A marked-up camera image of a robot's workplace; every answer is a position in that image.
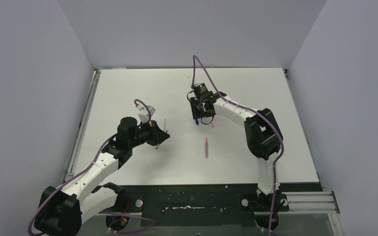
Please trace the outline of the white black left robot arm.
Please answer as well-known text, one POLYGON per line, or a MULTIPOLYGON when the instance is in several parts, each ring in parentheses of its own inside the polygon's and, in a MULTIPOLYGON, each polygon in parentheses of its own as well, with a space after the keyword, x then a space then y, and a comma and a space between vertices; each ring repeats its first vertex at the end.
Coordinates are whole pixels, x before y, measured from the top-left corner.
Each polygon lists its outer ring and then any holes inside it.
POLYGON ((37 212, 28 224, 28 234, 33 236, 32 230, 37 229, 39 236, 77 235, 82 224, 99 213, 105 202, 82 208, 92 191, 130 159, 133 148, 143 144, 155 147, 169 138, 170 134, 154 120, 138 123, 133 117, 121 119, 116 134, 102 143, 84 170, 57 188, 49 186, 43 191, 37 212))

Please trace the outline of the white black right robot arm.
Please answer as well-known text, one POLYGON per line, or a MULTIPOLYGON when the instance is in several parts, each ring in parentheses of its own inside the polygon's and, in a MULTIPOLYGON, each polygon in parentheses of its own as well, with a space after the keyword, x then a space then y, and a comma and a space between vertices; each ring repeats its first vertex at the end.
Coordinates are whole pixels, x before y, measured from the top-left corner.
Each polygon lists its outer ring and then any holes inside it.
POLYGON ((191 85, 193 97, 188 97, 193 119, 225 117, 245 130, 249 151, 257 159, 259 195, 270 197, 266 211, 276 212, 277 162, 284 153, 284 139, 273 112, 269 109, 255 110, 231 99, 227 94, 207 89, 204 83, 191 85))

